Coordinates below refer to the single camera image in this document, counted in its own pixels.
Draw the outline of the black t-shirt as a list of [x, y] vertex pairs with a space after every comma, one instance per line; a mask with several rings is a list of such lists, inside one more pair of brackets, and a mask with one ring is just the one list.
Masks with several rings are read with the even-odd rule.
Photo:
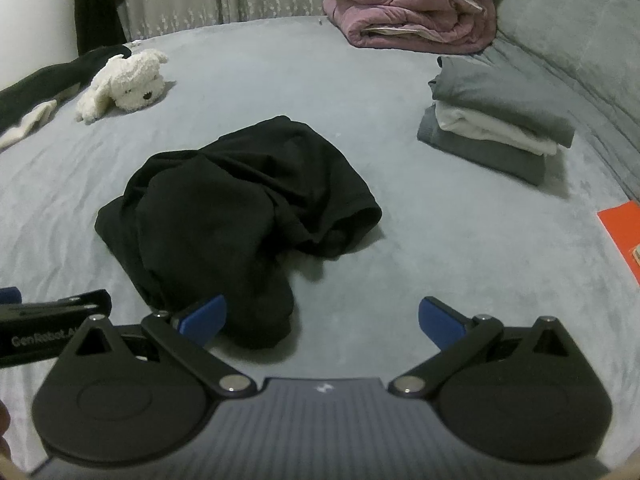
[[150, 307], [179, 312], [222, 298], [224, 336], [263, 349], [291, 330], [285, 259], [351, 252], [381, 217], [333, 144], [278, 116], [152, 156], [94, 227]]

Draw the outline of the white cloth by black garment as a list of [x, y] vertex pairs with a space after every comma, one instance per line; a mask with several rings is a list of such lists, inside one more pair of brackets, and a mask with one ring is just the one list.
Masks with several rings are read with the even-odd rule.
[[42, 102], [27, 113], [15, 126], [2, 132], [0, 148], [2, 151], [25, 139], [37, 129], [45, 125], [58, 107], [57, 100]]

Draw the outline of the orange book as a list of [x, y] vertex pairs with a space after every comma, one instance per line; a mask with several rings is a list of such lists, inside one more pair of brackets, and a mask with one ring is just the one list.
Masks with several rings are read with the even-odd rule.
[[636, 202], [627, 202], [601, 210], [597, 216], [624, 258], [636, 281], [640, 281], [640, 208]]

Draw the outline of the black garment on bed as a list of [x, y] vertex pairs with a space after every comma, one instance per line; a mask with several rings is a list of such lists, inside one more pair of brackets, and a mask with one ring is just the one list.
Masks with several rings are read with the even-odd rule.
[[72, 62], [40, 68], [1, 91], [1, 132], [16, 126], [36, 105], [71, 88], [84, 88], [115, 55], [129, 58], [126, 46], [99, 47]]

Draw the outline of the folded white shirt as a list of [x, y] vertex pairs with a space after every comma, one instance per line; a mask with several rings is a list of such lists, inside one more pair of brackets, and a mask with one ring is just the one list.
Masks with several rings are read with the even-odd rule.
[[478, 110], [436, 101], [435, 117], [442, 130], [468, 139], [497, 142], [538, 156], [553, 156], [558, 151], [553, 140]]

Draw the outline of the white plush dog toy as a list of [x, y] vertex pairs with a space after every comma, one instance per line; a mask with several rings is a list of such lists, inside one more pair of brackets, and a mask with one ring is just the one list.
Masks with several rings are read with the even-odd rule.
[[110, 58], [79, 98], [75, 108], [78, 122], [91, 124], [112, 107], [131, 113], [153, 105], [165, 93], [166, 82], [160, 69], [168, 56], [156, 49], [145, 49], [125, 58]]

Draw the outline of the top folded grey shirt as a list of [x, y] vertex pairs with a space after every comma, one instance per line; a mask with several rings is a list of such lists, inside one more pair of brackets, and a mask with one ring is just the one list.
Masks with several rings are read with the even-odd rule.
[[570, 148], [575, 126], [561, 90], [517, 70], [465, 58], [439, 58], [428, 85], [436, 101], [469, 108]]

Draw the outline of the hanging black coat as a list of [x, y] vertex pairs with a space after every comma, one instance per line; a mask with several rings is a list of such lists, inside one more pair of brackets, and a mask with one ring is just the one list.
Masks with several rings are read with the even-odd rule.
[[74, 0], [74, 17], [79, 55], [126, 42], [116, 0]]

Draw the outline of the folded pink quilt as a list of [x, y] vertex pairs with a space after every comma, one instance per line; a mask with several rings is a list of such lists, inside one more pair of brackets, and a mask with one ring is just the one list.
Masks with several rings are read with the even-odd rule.
[[354, 47], [473, 54], [495, 39], [494, 0], [323, 0]]

